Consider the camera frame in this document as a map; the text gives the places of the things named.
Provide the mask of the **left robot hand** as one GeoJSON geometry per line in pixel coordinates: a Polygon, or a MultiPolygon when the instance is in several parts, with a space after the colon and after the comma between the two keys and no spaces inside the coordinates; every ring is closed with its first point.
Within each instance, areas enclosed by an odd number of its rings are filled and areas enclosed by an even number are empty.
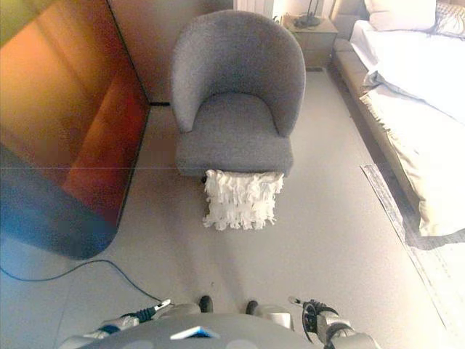
{"type": "Polygon", "coordinates": [[[165,299],[153,307],[138,310],[134,316],[139,319],[140,323],[144,323],[150,321],[159,310],[166,308],[170,304],[171,300],[165,299]]]}

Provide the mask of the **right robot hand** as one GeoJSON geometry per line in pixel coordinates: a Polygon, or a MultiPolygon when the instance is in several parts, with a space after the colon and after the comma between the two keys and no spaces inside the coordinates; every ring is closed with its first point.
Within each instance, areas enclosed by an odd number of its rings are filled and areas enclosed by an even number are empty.
{"type": "Polygon", "coordinates": [[[314,299],[303,301],[297,297],[289,296],[288,301],[302,308],[302,328],[306,338],[312,342],[310,333],[314,333],[318,336],[319,341],[325,343],[325,333],[323,330],[318,330],[318,316],[322,315],[324,312],[337,316],[337,311],[327,306],[324,302],[318,302],[314,299]]]}

